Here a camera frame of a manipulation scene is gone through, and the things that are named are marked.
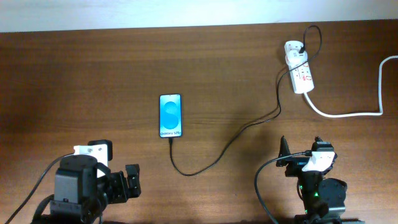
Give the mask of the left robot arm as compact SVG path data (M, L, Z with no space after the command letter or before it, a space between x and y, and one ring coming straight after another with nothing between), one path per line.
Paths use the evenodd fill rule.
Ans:
M68 156L55 174L55 192L41 201L32 223L94 223L108 205L126 203L141 194L138 164L111 172L93 156Z

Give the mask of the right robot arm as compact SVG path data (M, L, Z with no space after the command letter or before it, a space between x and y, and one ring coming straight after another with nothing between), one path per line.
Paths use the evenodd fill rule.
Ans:
M296 215L294 223L341 223L345 212L347 183L334 178L325 178L337 158L330 142L316 137L311 150L302 157L293 155L285 137L280 139L276 166L285 167L286 177L296 177L297 191L301 196L305 214Z

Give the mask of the blue Galaxy smartphone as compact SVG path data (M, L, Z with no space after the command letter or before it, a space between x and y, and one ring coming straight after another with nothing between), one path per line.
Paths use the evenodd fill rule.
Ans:
M182 96L180 94L160 95L159 136L179 138L182 135Z

